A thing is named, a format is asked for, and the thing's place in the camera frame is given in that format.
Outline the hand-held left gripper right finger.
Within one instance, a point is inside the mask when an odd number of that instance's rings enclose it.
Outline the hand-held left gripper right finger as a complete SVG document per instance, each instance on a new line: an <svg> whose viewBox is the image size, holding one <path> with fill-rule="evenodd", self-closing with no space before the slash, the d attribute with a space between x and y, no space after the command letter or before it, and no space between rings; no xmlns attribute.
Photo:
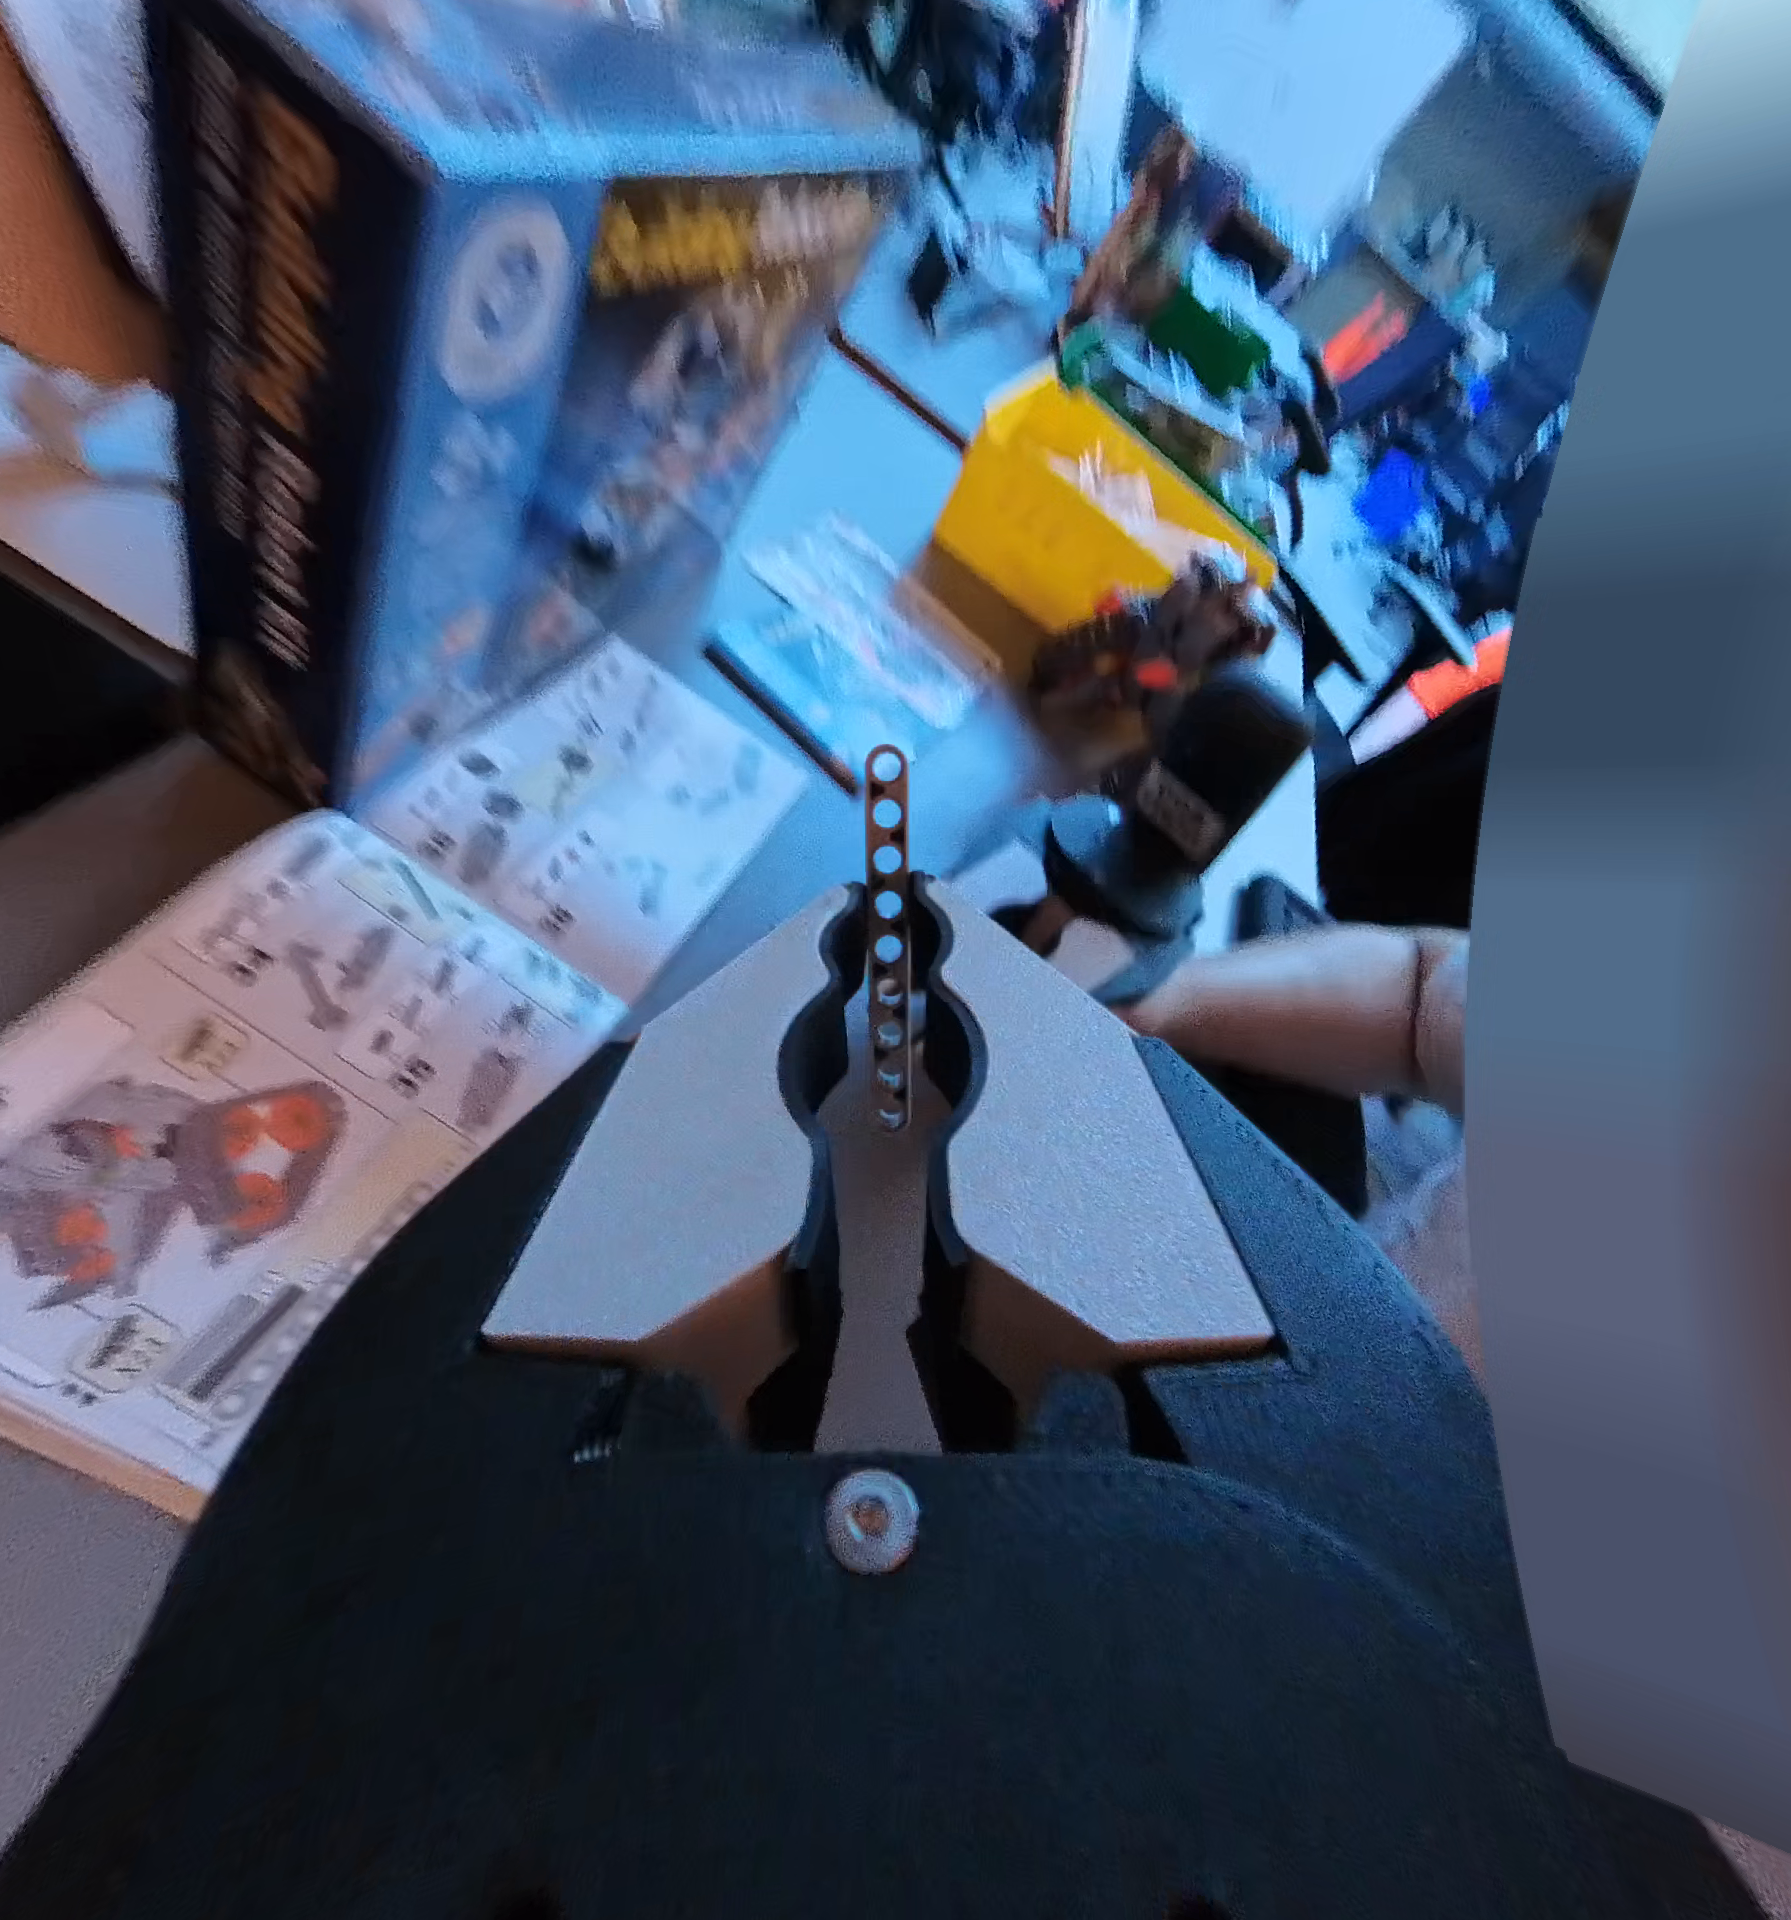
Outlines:
<svg viewBox="0 0 1791 1920"><path fill-rule="evenodd" d="M954 885L933 936L913 1357L947 1451L1009 1451L1062 1378L1254 1362L1274 1320L1137 1034Z"/></svg>

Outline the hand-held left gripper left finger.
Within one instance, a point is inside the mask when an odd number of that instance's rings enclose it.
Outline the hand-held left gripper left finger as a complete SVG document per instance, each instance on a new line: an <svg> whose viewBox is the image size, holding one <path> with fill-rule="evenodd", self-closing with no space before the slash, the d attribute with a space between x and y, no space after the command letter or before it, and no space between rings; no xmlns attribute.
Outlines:
<svg viewBox="0 0 1791 1920"><path fill-rule="evenodd" d="M482 1339L682 1375L737 1438L814 1451L843 1328L820 1114L860 983L862 885L846 882L649 1020Z"/></svg>

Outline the long grey bar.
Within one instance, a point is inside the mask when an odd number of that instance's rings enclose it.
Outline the long grey bar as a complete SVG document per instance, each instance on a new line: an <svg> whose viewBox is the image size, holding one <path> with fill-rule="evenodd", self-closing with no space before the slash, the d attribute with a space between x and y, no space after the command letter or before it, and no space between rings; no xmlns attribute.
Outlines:
<svg viewBox="0 0 1791 1920"><path fill-rule="evenodd" d="M883 742L864 758L867 1037L871 1096L885 1132L913 1114L913 950L908 866L908 756Z"/></svg>

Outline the person's right forearm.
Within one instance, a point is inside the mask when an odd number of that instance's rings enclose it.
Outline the person's right forearm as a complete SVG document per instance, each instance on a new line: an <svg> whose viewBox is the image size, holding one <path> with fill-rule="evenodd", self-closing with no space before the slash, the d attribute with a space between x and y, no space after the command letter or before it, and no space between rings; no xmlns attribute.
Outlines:
<svg viewBox="0 0 1791 1920"><path fill-rule="evenodd" d="M1412 1056L1419 1096L1466 1114L1466 1005L1469 934L1417 927Z"/></svg>

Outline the person's right hand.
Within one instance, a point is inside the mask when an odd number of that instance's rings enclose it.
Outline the person's right hand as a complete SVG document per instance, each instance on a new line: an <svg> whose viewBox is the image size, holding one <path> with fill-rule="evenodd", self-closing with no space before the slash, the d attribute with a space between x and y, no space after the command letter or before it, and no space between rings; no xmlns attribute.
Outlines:
<svg viewBox="0 0 1791 1920"><path fill-rule="evenodd" d="M1195 957L1119 1011L1201 1068L1340 1092L1419 1091L1433 948L1380 925L1313 925Z"/></svg>

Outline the tracked toy robot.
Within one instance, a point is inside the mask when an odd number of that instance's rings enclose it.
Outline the tracked toy robot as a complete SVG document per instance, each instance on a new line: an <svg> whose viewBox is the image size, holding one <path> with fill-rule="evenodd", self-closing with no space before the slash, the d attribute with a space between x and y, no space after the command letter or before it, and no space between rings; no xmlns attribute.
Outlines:
<svg viewBox="0 0 1791 1920"><path fill-rule="evenodd" d="M1211 673L1268 654L1279 610L1234 555L1196 555L1165 588L1114 591L1045 641L1027 672L1027 702L1073 726L1122 715L1158 739Z"/></svg>

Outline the yellow plastic object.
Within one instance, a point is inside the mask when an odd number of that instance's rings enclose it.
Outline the yellow plastic object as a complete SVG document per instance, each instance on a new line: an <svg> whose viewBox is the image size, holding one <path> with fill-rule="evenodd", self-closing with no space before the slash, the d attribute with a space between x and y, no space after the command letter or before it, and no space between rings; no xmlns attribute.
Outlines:
<svg viewBox="0 0 1791 1920"><path fill-rule="evenodd" d="M1053 360L990 396L930 540L1046 631L1219 551L1260 589L1279 573L1245 522Z"/></svg>

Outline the open instruction booklet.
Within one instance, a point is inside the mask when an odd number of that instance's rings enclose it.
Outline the open instruction booklet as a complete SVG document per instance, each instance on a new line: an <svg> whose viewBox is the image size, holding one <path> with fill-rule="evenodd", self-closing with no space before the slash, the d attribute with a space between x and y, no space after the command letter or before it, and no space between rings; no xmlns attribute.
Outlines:
<svg viewBox="0 0 1791 1920"><path fill-rule="evenodd" d="M810 784L620 636L219 862L0 1031L0 1436L194 1520L403 1224Z"/></svg>

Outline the small blue kit manual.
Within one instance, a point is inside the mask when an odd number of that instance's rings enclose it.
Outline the small blue kit manual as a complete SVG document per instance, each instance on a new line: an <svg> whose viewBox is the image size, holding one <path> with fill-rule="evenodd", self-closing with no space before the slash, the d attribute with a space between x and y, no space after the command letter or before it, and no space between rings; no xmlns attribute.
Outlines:
<svg viewBox="0 0 1791 1920"><path fill-rule="evenodd" d="M774 601L721 625L706 657L846 794L883 746L917 758L1001 684L986 641L846 518L745 558Z"/></svg>

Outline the green plastic bin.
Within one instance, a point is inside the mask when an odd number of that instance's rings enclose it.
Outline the green plastic bin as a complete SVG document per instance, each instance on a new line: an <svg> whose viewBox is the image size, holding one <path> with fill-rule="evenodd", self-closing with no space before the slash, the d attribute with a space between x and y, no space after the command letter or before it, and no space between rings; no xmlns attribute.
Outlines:
<svg viewBox="0 0 1791 1920"><path fill-rule="evenodd" d="M1245 399L1262 396L1272 349L1250 328L1177 290L1148 323L1119 312L1064 323L1057 374L1142 431L1189 427L1245 436Z"/></svg>

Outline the blue robot kit box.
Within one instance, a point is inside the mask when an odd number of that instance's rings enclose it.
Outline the blue robot kit box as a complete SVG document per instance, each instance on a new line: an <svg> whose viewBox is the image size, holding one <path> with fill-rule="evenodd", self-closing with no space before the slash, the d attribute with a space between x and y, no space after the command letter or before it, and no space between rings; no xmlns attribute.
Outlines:
<svg viewBox="0 0 1791 1920"><path fill-rule="evenodd" d="M146 3L197 720L358 809L728 533L923 133L805 8Z"/></svg>

